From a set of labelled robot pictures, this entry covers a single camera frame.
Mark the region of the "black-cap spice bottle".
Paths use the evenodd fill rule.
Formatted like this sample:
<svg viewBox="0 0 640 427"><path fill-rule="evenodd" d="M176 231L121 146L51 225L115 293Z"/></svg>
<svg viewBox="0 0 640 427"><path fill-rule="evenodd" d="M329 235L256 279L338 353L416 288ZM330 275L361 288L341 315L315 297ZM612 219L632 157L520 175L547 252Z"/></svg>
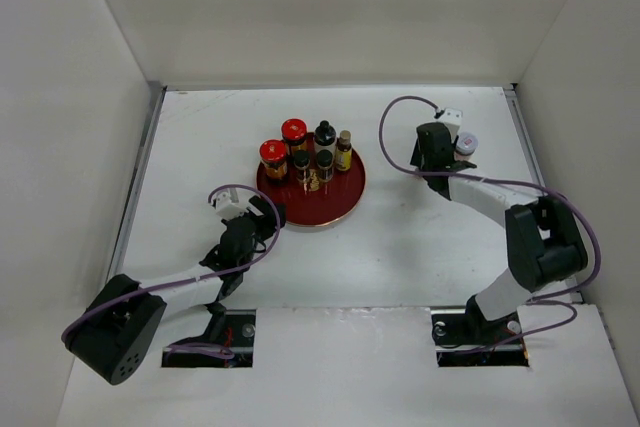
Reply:
<svg viewBox="0 0 640 427"><path fill-rule="evenodd" d="M293 154L293 166L297 180L305 184L310 178L310 155L306 150L296 150Z"/></svg>
<svg viewBox="0 0 640 427"><path fill-rule="evenodd" d="M321 150L316 154L318 177L322 183L328 183L333 177L333 154L329 150Z"/></svg>

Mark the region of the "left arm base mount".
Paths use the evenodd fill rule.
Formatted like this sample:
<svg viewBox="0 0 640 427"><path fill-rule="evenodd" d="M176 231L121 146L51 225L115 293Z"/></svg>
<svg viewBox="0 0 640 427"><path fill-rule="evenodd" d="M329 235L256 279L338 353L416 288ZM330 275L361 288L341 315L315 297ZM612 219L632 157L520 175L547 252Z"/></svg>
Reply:
<svg viewBox="0 0 640 427"><path fill-rule="evenodd" d="M209 321L195 336L163 348L163 368L250 368L253 365L257 312L206 305Z"/></svg>

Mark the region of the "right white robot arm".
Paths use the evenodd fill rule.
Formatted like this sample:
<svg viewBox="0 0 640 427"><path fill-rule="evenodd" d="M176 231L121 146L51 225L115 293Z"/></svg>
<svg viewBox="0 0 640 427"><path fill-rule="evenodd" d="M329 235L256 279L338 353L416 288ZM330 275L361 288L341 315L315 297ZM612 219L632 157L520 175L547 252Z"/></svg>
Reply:
<svg viewBox="0 0 640 427"><path fill-rule="evenodd" d="M466 303L462 321L473 341L489 341L500 321L547 285L587 266L588 256L573 213L551 195L532 196L472 175L474 165L454 156L450 129L441 122L416 128L410 164L445 199L472 208L503 227L507 268Z"/></svg>

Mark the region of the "clear salt grinder black top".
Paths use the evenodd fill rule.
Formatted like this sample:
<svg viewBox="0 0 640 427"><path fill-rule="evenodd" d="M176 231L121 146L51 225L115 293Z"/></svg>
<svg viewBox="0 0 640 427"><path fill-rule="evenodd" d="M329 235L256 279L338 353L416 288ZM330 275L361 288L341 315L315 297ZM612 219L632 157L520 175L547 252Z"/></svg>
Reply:
<svg viewBox="0 0 640 427"><path fill-rule="evenodd" d="M315 128L314 134L314 150L318 154L322 151L335 154L337 135L335 128L327 120L322 120Z"/></svg>

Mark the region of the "red-lid dark sauce jar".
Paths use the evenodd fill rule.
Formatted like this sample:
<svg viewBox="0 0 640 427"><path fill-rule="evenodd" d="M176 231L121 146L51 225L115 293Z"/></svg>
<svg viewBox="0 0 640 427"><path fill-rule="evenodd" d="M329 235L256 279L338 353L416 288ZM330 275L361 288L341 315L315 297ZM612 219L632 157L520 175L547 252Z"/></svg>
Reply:
<svg viewBox="0 0 640 427"><path fill-rule="evenodd" d="M281 135L289 157L292 157L296 151L306 149L307 126L303 120L298 118L285 120L281 126Z"/></svg>

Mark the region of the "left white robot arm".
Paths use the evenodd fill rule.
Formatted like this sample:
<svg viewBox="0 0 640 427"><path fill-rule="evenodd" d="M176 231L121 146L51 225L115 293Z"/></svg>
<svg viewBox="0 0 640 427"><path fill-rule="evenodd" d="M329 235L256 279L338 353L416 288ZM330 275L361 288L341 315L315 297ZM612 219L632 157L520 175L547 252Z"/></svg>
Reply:
<svg viewBox="0 0 640 427"><path fill-rule="evenodd" d="M85 313L62 333L68 351L111 385L128 379L144 359L163 318L211 306L241 284L244 273L272 249L286 224L286 207L255 191L245 208L222 220L225 231L197 266L159 284L125 274L111 278Z"/></svg>

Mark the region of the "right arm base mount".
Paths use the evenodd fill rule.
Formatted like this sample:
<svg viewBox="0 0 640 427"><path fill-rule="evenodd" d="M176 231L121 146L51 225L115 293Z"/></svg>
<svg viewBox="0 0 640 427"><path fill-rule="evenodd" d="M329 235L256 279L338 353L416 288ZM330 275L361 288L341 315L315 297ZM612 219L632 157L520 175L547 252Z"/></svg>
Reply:
<svg viewBox="0 0 640 427"><path fill-rule="evenodd" d="M436 362L442 368L528 367L516 311L487 321L477 306L431 311Z"/></svg>

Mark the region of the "yellow-label beige-cap spice bottle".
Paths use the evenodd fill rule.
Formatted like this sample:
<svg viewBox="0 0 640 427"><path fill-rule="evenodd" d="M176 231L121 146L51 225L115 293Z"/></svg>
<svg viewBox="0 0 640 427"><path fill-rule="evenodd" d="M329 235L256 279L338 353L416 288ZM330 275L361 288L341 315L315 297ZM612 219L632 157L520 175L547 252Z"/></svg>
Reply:
<svg viewBox="0 0 640 427"><path fill-rule="evenodd" d="M338 171L346 172L351 168L352 144L351 133L348 130L340 132L336 143L335 167Z"/></svg>

